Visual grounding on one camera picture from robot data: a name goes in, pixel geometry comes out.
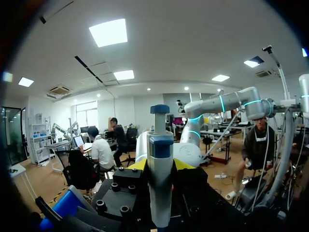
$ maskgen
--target cable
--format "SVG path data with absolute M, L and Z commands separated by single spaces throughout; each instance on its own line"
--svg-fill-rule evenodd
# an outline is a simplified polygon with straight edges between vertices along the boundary
M 303 141 L 302 141 L 302 145 L 301 145 L 301 148 L 300 148 L 300 152 L 299 152 L 299 156 L 298 156 L 298 159 L 297 159 L 297 163 L 296 163 L 296 166 L 295 166 L 295 172 L 296 172 L 296 169 L 297 169 L 297 166 L 298 166 L 298 163 L 299 163 L 299 159 L 300 159 L 300 156 L 301 156 L 301 153 L 303 151 L 303 147 L 304 147 L 304 141 L 305 141 L 305 135 L 306 135 L 306 124 L 307 124 L 307 121 L 305 122 L 305 127 L 304 127 L 304 136 L 303 136 Z M 291 192 L 291 186 L 292 186 L 292 180 L 290 181 L 290 186 L 289 186 L 289 193 L 288 193 L 288 210 L 290 209 L 290 205 L 292 204 L 292 201 L 293 199 L 291 199 L 291 203 L 289 204 L 289 199 L 290 199 L 290 192 Z
M 268 145 L 269 145 L 269 123 L 267 123 L 267 146 L 266 146 L 266 152 L 265 152 L 265 157 L 264 157 L 263 170 L 262 170 L 262 173 L 261 173 L 259 184 L 257 186 L 257 190 L 256 190 L 256 193 L 255 193 L 254 201 L 253 201 L 253 204 L 252 204 L 252 212 L 253 212 L 253 209 L 254 209 L 254 204 L 255 204 L 255 201 L 256 201 L 256 198 L 257 198 L 257 194 L 258 194 L 258 191 L 260 189 L 261 181 L 262 181 L 262 178 L 263 178 L 263 173 L 264 173 L 266 159 L 267 159 Z

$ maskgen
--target ceiling light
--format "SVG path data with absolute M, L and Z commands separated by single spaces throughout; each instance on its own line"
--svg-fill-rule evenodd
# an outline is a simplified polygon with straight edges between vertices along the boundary
M 124 18 L 95 25 L 89 30 L 98 47 L 127 42 Z
M 133 70 L 115 72 L 114 75 L 118 81 L 134 79 Z
M 22 78 L 20 79 L 20 81 L 18 82 L 18 84 L 19 84 L 20 86 L 29 87 L 29 86 L 32 85 L 33 82 L 34 82 L 34 81 L 22 77 Z
M 251 60 L 246 60 L 246 61 L 244 62 L 244 64 L 248 65 L 248 66 L 251 67 L 251 68 L 254 68 L 254 67 L 260 65 L 258 62 L 251 61 Z
M 13 74 L 9 72 L 3 72 L 2 79 L 6 82 L 12 82 L 13 81 Z
M 228 78 L 230 78 L 229 76 L 225 76 L 225 75 L 218 75 L 214 78 L 212 78 L 213 81 L 218 81 L 218 82 L 223 82 L 225 80 L 227 80 Z
M 303 57 L 307 57 L 307 52 L 304 48 L 301 49 L 303 51 Z

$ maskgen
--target metal pole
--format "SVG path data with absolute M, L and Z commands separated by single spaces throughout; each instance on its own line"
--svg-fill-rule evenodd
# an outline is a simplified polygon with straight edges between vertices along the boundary
M 294 121 L 293 121 L 293 113 L 291 110 L 287 110 L 285 114 L 286 123 L 285 123 L 285 140 L 283 146 L 282 157 L 280 161 L 280 166 L 275 178 L 275 181 L 270 189 L 270 191 L 265 195 L 261 204 L 265 204 L 266 206 L 271 206 L 274 201 L 274 196 L 279 187 L 282 184 L 282 180 L 286 173 L 286 170 L 289 165 L 290 154 L 292 150 L 293 137 L 294 137 Z

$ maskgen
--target black knob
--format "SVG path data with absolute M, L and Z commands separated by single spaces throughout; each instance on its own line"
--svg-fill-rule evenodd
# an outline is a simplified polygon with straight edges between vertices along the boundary
M 97 200 L 96 202 L 96 210 L 99 215 L 101 215 L 103 212 L 107 210 L 106 203 L 102 200 Z
M 132 193 L 132 194 L 135 194 L 136 193 L 136 187 L 135 185 L 129 185 L 129 192 Z
M 120 213 L 123 217 L 126 217 L 131 213 L 131 209 L 129 206 L 123 205 L 120 207 Z
M 113 182 L 111 184 L 111 187 L 112 187 L 112 190 L 115 191 L 115 192 L 118 192 L 120 190 L 120 187 L 117 183 Z

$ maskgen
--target man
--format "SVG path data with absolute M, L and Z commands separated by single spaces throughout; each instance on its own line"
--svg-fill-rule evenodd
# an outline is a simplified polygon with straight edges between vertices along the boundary
M 121 125 L 118 125 L 118 120 L 113 117 L 108 119 L 108 131 L 113 131 L 118 143 L 118 149 L 114 153 L 114 160 L 117 167 L 121 166 L 120 156 L 126 151 L 127 140 L 125 131 Z
M 100 172 L 107 172 L 114 166 L 112 150 L 108 142 L 98 134 L 96 127 L 89 127 L 87 132 L 90 140 L 93 141 L 91 147 L 92 161 L 100 165 Z
M 275 153 L 275 132 L 269 127 L 269 144 L 266 158 L 265 170 L 273 167 L 273 158 Z M 244 170 L 263 169 L 265 153 L 267 148 L 267 123 L 266 118 L 255 120 L 253 127 L 245 139 L 241 154 L 243 161 L 239 163 L 236 173 L 236 193 L 239 192 L 240 183 L 243 178 Z

